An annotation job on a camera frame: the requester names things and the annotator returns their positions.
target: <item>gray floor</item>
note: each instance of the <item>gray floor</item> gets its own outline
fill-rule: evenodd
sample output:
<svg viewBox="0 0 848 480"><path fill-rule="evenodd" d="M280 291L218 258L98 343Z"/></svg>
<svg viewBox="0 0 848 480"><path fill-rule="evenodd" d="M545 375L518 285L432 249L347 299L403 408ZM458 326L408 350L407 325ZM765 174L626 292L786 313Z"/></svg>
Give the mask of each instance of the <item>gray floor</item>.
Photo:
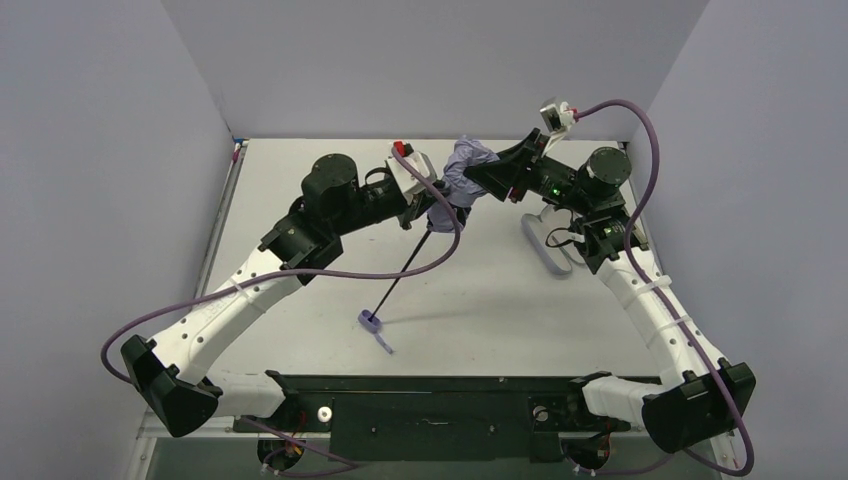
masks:
<svg viewBox="0 0 848 480"><path fill-rule="evenodd" d="M613 454L605 469L634 468L648 465L663 455L648 438L613 438ZM705 453L706 448L696 448ZM323 457L307 454L292 472L317 472L339 466ZM255 439L159 439L151 459L148 480L185 479L268 479L259 475ZM339 480L353 479L533 479L570 478L570 464L530 464L526 459L505 459L492 462L380 462L345 474L334 475ZM718 479L715 472L679 454L664 467L650 474L639 475L641 480L687 478L691 480Z"/></svg>

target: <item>white cable tie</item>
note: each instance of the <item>white cable tie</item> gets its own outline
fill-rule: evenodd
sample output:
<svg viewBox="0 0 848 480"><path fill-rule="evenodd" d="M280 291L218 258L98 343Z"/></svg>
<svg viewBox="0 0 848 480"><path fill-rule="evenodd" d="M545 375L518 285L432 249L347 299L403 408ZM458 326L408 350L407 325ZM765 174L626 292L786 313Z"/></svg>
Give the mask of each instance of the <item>white cable tie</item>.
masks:
<svg viewBox="0 0 848 480"><path fill-rule="evenodd" d="M683 322L690 322L690 321L692 321L692 317L690 317L689 315L683 315L682 317L678 318L677 320L672 320L671 322L669 322L669 323L663 325L662 327L654 330L654 334L651 335L651 338L649 338L647 342L645 342L645 346L648 347L648 348L651 348L651 343L653 343L653 341L657 339L657 337L660 335L660 332L662 332L663 330L677 326L677 325L680 325Z"/></svg>
<svg viewBox="0 0 848 480"><path fill-rule="evenodd" d="M630 304L633 303L634 300L639 298L640 295L650 292L655 287L667 287L669 285L671 285L671 277L669 277L668 275L663 275L662 277L654 280L653 282L646 283L641 287L637 288L636 290L633 290L630 295L624 297L624 299L621 300L621 306L625 310L627 310Z"/></svg>
<svg viewBox="0 0 848 480"><path fill-rule="evenodd" d="M234 287L236 287L236 291L238 291L238 293L239 293L239 294L241 294L241 295L243 295L243 296L244 296L245 300L247 300L248 305L250 305L250 306L251 306L251 307L253 307L253 308L254 308L257 312L259 312L259 314L260 314L260 315L265 315L265 313L267 313L267 312L268 312L268 311L267 311L267 310L265 310L264 308L260 307L260 306L259 306L256 302L254 302L254 301L253 301L253 298L250 296L250 294L249 294L249 293L247 293L247 292L245 291L245 289L241 288L241 285L239 285L239 283L238 283L237 281L235 281L235 280L233 280L233 279L231 278L231 279L230 279L230 283L232 283L232 284L233 284L233 286L234 286Z"/></svg>

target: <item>purple garment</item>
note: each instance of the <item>purple garment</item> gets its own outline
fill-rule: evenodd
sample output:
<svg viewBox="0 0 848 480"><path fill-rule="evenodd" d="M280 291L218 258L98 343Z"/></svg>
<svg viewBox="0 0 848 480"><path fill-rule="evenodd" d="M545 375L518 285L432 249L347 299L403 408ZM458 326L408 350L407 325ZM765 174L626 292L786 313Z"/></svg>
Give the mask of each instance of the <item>purple garment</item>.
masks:
<svg viewBox="0 0 848 480"><path fill-rule="evenodd" d="M463 135L453 146L453 153L445 165L442 180L450 187L450 195L447 200L456 210L464 211L467 217L471 211L471 205L475 200L486 194L480 185L463 175L465 167L480 165L482 163L495 162L498 155L492 149L486 147L479 140L471 139ZM439 204L430 207L427 211L429 220L428 228L438 233L453 232L453 223L448 212Z"/></svg>

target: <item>wall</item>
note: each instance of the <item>wall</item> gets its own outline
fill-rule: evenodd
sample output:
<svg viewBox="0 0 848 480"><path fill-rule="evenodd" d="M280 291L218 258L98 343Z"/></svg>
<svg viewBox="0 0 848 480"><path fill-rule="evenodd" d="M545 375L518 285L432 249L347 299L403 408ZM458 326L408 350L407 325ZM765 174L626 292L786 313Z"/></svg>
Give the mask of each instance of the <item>wall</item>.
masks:
<svg viewBox="0 0 848 480"><path fill-rule="evenodd" d="M650 107L675 291L757 375L751 478L842 478L848 3L713 0ZM631 153L647 178L646 138Z"/></svg>
<svg viewBox="0 0 848 480"><path fill-rule="evenodd" d="M523 138L561 95L650 104L706 0L163 0L236 135ZM604 112L575 138L628 140Z"/></svg>
<svg viewBox="0 0 848 480"><path fill-rule="evenodd" d="M157 0L0 5L3 478L121 478L119 325L190 296L232 143Z"/></svg>

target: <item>white table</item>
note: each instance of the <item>white table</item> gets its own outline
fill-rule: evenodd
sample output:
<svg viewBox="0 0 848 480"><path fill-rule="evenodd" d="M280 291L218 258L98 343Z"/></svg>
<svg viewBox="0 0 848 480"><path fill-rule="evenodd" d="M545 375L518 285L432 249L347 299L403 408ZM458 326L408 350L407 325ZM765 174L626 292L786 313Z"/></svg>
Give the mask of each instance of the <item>white table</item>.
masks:
<svg viewBox="0 0 848 480"><path fill-rule="evenodd" d="M439 170L453 140L412 140ZM495 151L516 142L486 141ZM389 140L254 139L244 158L210 277L217 287L301 195L300 182L328 153L353 158L360 179L387 157ZM615 142L564 141L552 154L572 167ZM629 184L622 188L635 207ZM318 277L285 298L227 349L214 368L326 375L581 376L599 370L655 376L651 357L612 294L585 267L560 279L545 269L521 232L520 217L538 213L532 193L517 205L475 203L456 254L436 270L401 280L381 309L388 355L357 322L389 281ZM387 220L342 238L331 268L391 272L401 268L424 231ZM435 259L451 235L433 235L415 265Z"/></svg>

